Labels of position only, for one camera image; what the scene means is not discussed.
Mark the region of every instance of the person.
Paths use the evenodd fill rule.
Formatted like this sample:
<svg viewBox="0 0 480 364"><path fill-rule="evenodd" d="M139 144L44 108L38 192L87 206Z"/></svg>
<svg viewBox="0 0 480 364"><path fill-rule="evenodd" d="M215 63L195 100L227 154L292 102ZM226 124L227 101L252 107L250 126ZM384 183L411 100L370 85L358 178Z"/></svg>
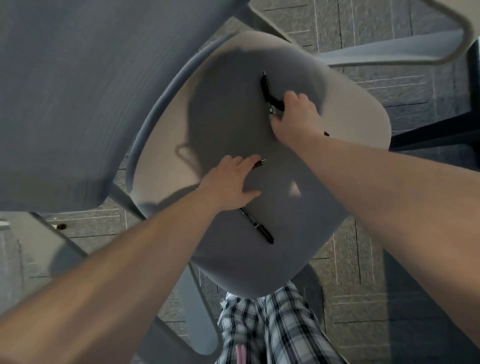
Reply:
<svg viewBox="0 0 480 364"><path fill-rule="evenodd" d="M283 118L271 117L277 139L479 345L480 174L326 137L306 95L288 91L284 102ZM0 363L128 363L214 216L260 195L242 190L258 160L225 156L195 191L6 312L0 319ZM238 310L229 310L237 301L242 299L222 303L219 324L226 335L228 323L238 318ZM316 325L294 286L288 283L258 301L259 320L249 317L249 310L244 316L263 325L269 336L264 344L273 350L270 363L293 363L292 353L308 345L318 348L308 348L317 354L308 363L342 360L318 331L311 340L292 341L296 331ZM306 325L284 325L299 315ZM239 355L232 349L245 343L225 342L220 360L249 355L242 347Z"/></svg>

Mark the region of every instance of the plaid pants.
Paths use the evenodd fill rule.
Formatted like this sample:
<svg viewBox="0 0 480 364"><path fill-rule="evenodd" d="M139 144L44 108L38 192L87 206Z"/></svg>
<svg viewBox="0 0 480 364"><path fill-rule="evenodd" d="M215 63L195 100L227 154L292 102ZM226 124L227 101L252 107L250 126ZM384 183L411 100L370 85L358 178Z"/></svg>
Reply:
<svg viewBox="0 0 480 364"><path fill-rule="evenodd" d="M227 294L220 304L224 344L217 364L236 364L237 344L245 345L247 364L347 363L292 282L256 299Z"/></svg>

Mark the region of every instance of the black metal leg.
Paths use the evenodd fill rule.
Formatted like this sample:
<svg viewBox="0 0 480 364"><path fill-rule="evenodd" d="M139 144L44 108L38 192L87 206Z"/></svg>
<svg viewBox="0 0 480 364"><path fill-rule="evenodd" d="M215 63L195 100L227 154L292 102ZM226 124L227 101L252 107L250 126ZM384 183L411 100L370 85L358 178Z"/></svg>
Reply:
<svg viewBox="0 0 480 364"><path fill-rule="evenodd" d="M390 150L402 151L480 141L480 112L475 110L392 137Z"/></svg>

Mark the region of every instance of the person's right arm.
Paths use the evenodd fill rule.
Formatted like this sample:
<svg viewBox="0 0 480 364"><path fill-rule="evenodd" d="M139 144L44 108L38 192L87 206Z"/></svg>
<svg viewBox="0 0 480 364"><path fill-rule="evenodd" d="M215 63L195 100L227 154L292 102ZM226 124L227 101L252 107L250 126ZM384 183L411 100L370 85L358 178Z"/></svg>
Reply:
<svg viewBox="0 0 480 364"><path fill-rule="evenodd" d="M324 136L289 91L276 137L480 346L480 173Z"/></svg>

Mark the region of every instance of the pajama pants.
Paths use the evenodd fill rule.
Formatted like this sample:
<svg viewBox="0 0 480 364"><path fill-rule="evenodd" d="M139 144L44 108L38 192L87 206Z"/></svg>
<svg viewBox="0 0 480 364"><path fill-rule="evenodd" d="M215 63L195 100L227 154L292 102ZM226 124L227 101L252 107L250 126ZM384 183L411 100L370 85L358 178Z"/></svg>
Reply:
<svg viewBox="0 0 480 364"><path fill-rule="evenodd" d="M236 364L237 344L245 345L247 364L347 363L292 282L256 299L227 294L220 304L224 344L217 364Z"/></svg>

